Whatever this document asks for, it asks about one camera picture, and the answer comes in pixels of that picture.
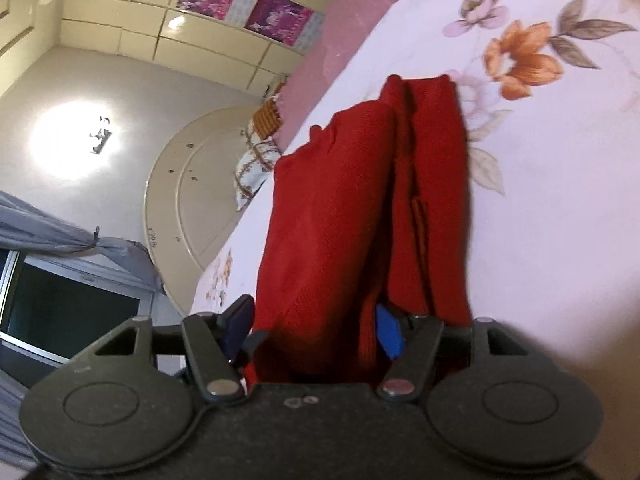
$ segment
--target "orange flower print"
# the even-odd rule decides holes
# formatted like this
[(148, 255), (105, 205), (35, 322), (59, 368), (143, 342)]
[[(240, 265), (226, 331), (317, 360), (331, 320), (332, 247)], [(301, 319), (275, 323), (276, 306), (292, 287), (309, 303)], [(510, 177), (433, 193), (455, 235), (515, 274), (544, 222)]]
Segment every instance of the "orange flower print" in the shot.
[(502, 97), (509, 101), (529, 97), (530, 87), (560, 79), (564, 71), (556, 58), (538, 54), (550, 36), (548, 23), (523, 29), (522, 22), (516, 20), (504, 30), (500, 40), (493, 38), (489, 42), (484, 50), (484, 69), (502, 84)]
[(231, 265), (234, 260), (231, 257), (231, 249), (229, 249), (228, 254), (226, 255), (225, 267), (222, 269), (222, 280), (225, 283), (225, 286), (229, 286), (229, 277), (231, 276)]

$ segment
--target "round pad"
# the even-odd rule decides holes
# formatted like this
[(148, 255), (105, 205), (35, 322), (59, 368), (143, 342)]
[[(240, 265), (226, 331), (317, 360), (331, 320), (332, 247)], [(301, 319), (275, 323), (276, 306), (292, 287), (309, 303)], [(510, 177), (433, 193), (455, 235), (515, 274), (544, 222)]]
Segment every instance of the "round pad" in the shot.
[(579, 458), (602, 421), (578, 379), (527, 358), (474, 365), (441, 381), (427, 414), (443, 439), (489, 466), (546, 469)]
[(72, 391), (63, 404), (65, 413), (78, 424), (109, 426), (135, 414), (140, 400), (138, 394), (124, 384), (93, 383)]
[(489, 388), (482, 402), (493, 416), (512, 424), (542, 422), (558, 410), (558, 399), (544, 386), (513, 381)]
[(20, 424), (31, 447), (72, 470), (119, 470), (161, 454), (193, 418), (187, 389), (128, 356), (79, 360), (36, 384)]

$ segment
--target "pink flower print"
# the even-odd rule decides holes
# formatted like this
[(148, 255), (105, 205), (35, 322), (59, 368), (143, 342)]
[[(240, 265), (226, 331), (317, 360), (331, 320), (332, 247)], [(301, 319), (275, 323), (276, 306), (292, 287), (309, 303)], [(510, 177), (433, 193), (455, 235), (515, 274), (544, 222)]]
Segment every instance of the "pink flower print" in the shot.
[(457, 70), (450, 70), (447, 75), (456, 83), (460, 110), (467, 129), (474, 130), (485, 124), (490, 118), (489, 108), (500, 102), (496, 85), (469, 72), (461, 74)]
[(460, 7), (461, 20), (449, 23), (442, 33), (447, 38), (455, 38), (470, 31), (475, 24), (482, 28), (498, 28), (507, 23), (509, 9), (496, 7), (499, 0), (465, 0)]

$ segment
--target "bed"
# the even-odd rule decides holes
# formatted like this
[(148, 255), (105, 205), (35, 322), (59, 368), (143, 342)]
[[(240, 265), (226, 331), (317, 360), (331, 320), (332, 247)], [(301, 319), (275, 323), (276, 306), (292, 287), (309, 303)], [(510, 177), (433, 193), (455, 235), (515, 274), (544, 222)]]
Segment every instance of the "bed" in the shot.
[(278, 99), (282, 127), (274, 140), (281, 150), (286, 149), (311, 110), (396, 1), (331, 0), (320, 38), (291, 75)]
[[(400, 0), (287, 148), (390, 74), (448, 73), (468, 129), (474, 316), (513, 326), (606, 413), (590, 463), (640, 472), (640, 0)], [(192, 312), (255, 295), (273, 179), (203, 273)]]
[(187, 124), (164, 147), (146, 183), (146, 246), (183, 314), (202, 271), (241, 217), (231, 175), (246, 149), (240, 129), (255, 109), (223, 108)]

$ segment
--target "leaf print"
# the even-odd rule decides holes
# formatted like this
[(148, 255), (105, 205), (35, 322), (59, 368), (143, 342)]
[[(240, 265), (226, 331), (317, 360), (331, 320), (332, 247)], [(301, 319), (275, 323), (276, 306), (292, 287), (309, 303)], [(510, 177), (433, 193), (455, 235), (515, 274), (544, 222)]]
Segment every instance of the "leaf print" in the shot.
[(564, 6), (564, 8), (560, 11), (560, 15), (558, 16), (558, 34), (566, 34), (572, 28), (574, 28), (575, 24), (580, 19), (582, 15), (582, 10), (584, 9), (584, 1), (585, 0), (571, 0), (568, 4)]
[(498, 159), (479, 148), (469, 148), (469, 170), (476, 184), (504, 195)]
[(620, 0), (618, 11), (627, 12), (629, 10), (635, 10), (636, 14), (640, 16), (640, 0)]
[(637, 30), (631, 25), (609, 20), (584, 20), (578, 22), (566, 34), (579, 40), (602, 40), (619, 32), (631, 32)]
[(549, 38), (549, 45), (562, 60), (581, 68), (600, 68), (573, 42), (559, 36)]
[(479, 142), (480, 140), (484, 140), (487, 135), (497, 130), (500, 125), (507, 118), (507, 115), (511, 113), (512, 110), (495, 110), (489, 114), (489, 120), (485, 122), (479, 128), (475, 128), (474, 130), (470, 130), (468, 132), (468, 139), (471, 142)]

